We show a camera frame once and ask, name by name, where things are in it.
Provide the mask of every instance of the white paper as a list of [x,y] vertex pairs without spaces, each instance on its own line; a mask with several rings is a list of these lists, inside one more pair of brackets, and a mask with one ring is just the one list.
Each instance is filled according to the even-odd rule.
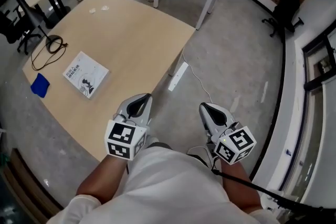
[[108,72],[108,69],[81,51],[63,76],[90,99]]

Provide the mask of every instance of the blue cloth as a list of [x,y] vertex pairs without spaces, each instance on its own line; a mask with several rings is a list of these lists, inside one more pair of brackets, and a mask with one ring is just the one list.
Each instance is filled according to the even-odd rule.
[[30,88],[34,94],[44,98],[47,94],[49,85],[49,81],[39,73]]

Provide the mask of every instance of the white shirt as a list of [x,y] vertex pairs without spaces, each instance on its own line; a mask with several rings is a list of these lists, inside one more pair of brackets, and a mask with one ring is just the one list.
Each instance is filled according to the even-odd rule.
[[279,224],[267,210],[241,211],[210,169],[185,154],[147,148],[129,171],[120,196],[103,205],[92,196],[76,196],[48,223]]

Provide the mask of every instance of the white cable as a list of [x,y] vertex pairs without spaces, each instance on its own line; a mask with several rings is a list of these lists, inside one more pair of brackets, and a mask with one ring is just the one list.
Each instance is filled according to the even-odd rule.
[[212,99],[211,99],[211,96],[210,96],[210,94],[207,92],[207,90],[205,90],[204,89],[204,86],[203,86],[203,83],[202,83],[202,81],[199,79],[199,77],[198,76],[196,76],[196,74],[195,74],[195,72],[194,72],[194,70],[193,70],[193,68],[191,67],[191,65],[189,65],[189,63],[185,60],[185,58],[184,58],[184,54],[182,54],[182,57],[183,57],[183,60],[188,64],[188,66],[190,67],[190,69],[191,69],[191,72],[194,74],[194,76],[196,77],[196,79],[198,79],[199,81],[200,81],[200,83],[201,83],[201,86],[202,86],[202,88],[203,88],[203,90],[206,92],[206,94],[209,96],[209,98],[210,98],[210,103],[213,103],[213,101],[212,101]]

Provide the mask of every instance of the sleeve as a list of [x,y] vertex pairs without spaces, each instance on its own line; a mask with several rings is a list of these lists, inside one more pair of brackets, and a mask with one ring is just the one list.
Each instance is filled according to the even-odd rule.
[[269,210],[259,209],[249,215],[258,220],[260,224],[279,224],[279,221]]
[[89,212],[101,206],[98,199],[90,195],[78,195],[68,206],[49,219],[47,224],[78,224]]

